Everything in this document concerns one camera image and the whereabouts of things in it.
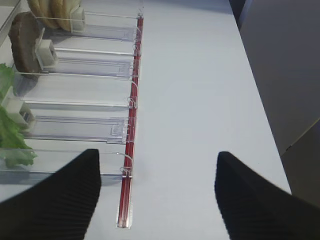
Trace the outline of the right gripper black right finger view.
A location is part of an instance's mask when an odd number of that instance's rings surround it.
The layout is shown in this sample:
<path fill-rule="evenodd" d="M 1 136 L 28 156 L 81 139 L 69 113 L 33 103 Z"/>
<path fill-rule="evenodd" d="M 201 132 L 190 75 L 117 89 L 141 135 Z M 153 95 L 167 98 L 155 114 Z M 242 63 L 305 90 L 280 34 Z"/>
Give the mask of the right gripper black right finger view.
<path fill-rule="evenodd" d="M 232 240 L 318 240 L 320 209 L 257 174 L 228 151 L 217 156 L 216 202 Z"/>

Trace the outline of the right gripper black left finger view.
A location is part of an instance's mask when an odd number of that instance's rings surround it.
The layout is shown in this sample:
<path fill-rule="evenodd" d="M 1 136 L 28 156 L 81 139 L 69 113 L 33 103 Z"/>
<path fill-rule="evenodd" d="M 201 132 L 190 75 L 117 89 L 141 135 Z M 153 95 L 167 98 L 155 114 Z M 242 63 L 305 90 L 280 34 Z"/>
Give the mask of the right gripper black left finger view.
<path fill-rule="evenodd" d="M 33 187 L 1 202 L 2 240 L 83 240 L 102 186 L 100 155 L 87 149 Z"/>

